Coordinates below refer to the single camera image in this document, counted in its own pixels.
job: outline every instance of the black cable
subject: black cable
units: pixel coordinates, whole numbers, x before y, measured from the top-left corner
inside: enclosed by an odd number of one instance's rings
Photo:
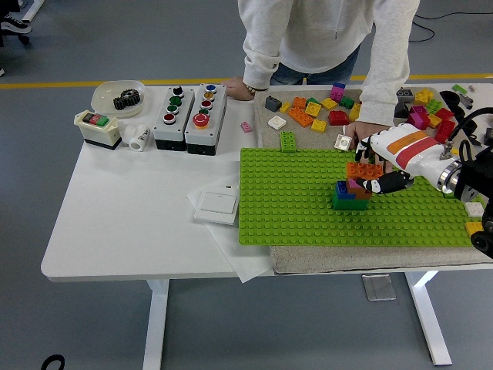
[[[493,14],[493,12],[452,12],[452,13],[448,13],[448,14],[445,14],[445,15],[440,15],[439,17],[424,17],[422,15],[417,15],[417,14],[414,15],[414,16],[416,18],[427,19],[427,20],[434,20],[434,19],[445,18],[445,17],[448,17],[449,15],[454,15],[454,14],[490,15],[490,14]],[[426,29],[427,31],[431,32],[431,36],[428,37],[427,39],[422,39],[422,40],[409,40],[409,42],[425,42],[425,41],[428,41],[428,40],[431,40],[432,38],[434,38],[435,32],[432,29],[429,29],[427,27],[424,27],[423,25],[419,25],[419,24],[417,24],[414,21],[413,21],[413,25],[416,25],[417,27],[419,27],[421,29]]]

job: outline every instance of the red button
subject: red button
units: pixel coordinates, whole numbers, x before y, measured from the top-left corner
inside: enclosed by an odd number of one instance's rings
[[[192,121],[197,128],[203,128],[209,123],[209,117],[203,113],[197,113],[193,116]]]

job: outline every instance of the shoe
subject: shoe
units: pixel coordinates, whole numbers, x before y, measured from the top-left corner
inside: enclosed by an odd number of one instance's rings
[[[15,32],[19,34],[30,33],[32,31],[32,27],[30,25],[26,25],[24,22],[21,22],[8,13],[5,17],[2,18],[2,23],[0,24],[2,30]]]

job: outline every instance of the yellow floor line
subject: yellow floor line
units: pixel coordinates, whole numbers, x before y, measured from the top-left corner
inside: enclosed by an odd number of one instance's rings
[[[218,83],[224,79],[143,79],[141,82],[146,86],[178,86],[199,85],[200,83]],[[351,81],[364,81],[366,76],[352,76]],[[410,75],[410,80],[430,79],[493,79],[493,73],[465,73],[444,75]],[[48,89],[63,87],[91,87],[99,86],[105,81],[72,81],[72,82],[26,82],[26,83],[3,83],[0,89]]]

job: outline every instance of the green baseplate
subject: green baseplate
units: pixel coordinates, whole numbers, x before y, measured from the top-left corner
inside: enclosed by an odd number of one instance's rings
[[[470,247],[464,205],[424,178],[373,195],[367,210],[333,210],[354,152],[241,150],[240,243],[278,246]]]

